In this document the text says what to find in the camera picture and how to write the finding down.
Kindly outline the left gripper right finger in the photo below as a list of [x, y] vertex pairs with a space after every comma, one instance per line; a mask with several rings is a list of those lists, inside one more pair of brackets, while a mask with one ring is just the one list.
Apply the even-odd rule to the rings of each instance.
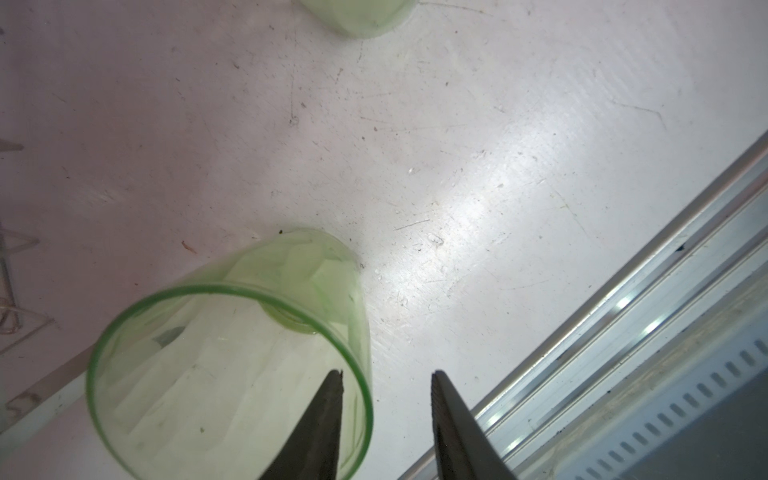
[[516, 479], [442, 370], [431, 377], [431, 408], [439, 479]]

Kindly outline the steel two-tier dish rack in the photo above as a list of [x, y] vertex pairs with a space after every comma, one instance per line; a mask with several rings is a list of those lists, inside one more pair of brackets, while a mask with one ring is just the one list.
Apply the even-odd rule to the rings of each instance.
[[1, 225], [1, 357], [55, 324], [50, 315], [20, 302], [17, 268], [13, 258], [40, 244], [40, 239]]

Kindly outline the green transparent cup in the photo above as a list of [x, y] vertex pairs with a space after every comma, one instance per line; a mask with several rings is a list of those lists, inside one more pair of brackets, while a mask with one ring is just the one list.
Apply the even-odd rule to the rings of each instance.
[[123, 310], [94, 346], [87, 404], [136, 479], [256, 479], [332, 370], [343, 378], [337, 475], [349, 479], [374, 421], [360, 265], [332, 235], [299, 229]]
[[374, 38], [390, 32], [413, 12], [416, 0], [301, 0], [324, 25], [352, 38]]

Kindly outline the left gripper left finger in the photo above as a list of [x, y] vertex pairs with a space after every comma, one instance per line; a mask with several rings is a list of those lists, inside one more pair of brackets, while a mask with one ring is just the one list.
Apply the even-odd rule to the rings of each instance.
[[331, 370], [262, 480], [337, 478], [343, 393], [343, 373]]

